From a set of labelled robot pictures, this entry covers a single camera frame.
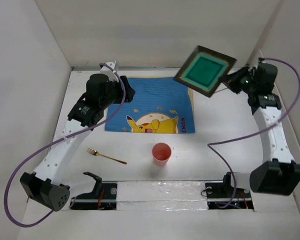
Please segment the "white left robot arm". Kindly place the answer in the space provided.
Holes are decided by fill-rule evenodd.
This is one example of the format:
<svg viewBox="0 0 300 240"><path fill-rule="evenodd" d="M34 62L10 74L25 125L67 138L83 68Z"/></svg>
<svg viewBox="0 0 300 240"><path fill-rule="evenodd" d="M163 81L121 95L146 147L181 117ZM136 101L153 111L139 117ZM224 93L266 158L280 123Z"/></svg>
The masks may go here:
<svg viewBox="0 0 300 240"><path fill-rule="evenodd" d="M111 104L130 103L135 90L125 75L121 81L111 81L102 73L92 74L81 95L67 116L60 135L61 142L51 147L43 161L32 173L23 173L20 183L27 196L51 209L60 211L71 198L71 187L63 175L83 140L92 132Z"/></svg>

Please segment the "pink plastic cup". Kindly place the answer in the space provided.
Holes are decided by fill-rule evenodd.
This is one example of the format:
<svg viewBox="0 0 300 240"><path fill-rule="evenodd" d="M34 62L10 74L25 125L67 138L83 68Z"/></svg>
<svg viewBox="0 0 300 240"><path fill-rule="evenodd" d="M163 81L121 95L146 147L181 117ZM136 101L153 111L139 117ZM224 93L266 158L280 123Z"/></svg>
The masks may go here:
<svg viewBox="0 0 300 240"><path fill-rule="evenodd" d="M152 148L153 162L158 167L164 167L172 155L172 149L166 143L160 142Z"/></svg>

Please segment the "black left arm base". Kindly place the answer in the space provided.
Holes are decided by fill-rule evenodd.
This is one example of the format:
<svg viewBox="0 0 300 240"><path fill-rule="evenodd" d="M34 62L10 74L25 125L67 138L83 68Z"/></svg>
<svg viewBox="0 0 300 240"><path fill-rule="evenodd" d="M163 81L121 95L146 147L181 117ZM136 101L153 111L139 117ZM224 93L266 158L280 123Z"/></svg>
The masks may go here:
<svg viewBox="0 0 300 240"><path fill-rule="evenodd" d="M71 210L112 211L117 209L117 181L103 181L101 177L91 172L84 172L85 176L93 179L94 186L90 192L77 194L71 199Z"/></svg>

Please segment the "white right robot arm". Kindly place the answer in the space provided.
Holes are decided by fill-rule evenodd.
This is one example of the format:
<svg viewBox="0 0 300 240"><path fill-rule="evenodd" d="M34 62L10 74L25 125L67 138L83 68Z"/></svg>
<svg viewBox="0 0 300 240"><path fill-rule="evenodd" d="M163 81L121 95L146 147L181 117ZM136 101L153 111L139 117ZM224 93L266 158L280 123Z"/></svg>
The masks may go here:
<svg viewBox="0 0 300 240"><path fill-rule="evenodd" d="M249 176L250 189L255 193L289 196L300 182L297 164L286 141L282 120L282 104L273 93L278 68L260 62L220 77L232 92L244 92L258 126L263 160Z"/></svg>

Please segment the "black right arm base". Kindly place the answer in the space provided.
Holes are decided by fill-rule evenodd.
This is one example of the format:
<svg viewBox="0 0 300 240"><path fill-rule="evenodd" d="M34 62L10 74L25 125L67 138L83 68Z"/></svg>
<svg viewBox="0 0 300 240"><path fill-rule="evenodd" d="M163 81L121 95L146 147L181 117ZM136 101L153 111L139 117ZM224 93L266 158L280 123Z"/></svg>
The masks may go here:
<svg viewBox="0 0 300 240"><path fill-rule="evenodd" d="M201 196L206 198L209 210L254 210L252 196L243 188L232 186L232 174L227 172L222 180L204 183Z"/></svg>

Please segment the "green square ceramic plate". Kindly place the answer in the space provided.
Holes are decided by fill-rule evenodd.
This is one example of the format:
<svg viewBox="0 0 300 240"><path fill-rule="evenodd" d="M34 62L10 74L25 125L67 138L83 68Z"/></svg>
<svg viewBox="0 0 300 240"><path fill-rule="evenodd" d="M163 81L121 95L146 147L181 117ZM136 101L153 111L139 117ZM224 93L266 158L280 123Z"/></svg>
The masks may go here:
<svg viewBox="0 0 300 240"><path fill-rule="evenodd" d="M221 84L219 78L236 62L236 58L197 45L173 79L210 98Z"/></svg>

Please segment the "blue Pikachu placemat cloth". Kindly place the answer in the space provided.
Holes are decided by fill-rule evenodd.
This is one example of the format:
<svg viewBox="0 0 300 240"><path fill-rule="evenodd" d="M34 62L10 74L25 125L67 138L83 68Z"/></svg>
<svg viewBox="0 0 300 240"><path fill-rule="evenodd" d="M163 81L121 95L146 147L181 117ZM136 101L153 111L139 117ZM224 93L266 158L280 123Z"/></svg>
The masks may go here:
<svg viewBox="0 0 300 240"><path fill-rule="evenodd" d="M128 82L135 95L105 124L108 132L194 134L188 87L172 77L136 78Z"/></svg>

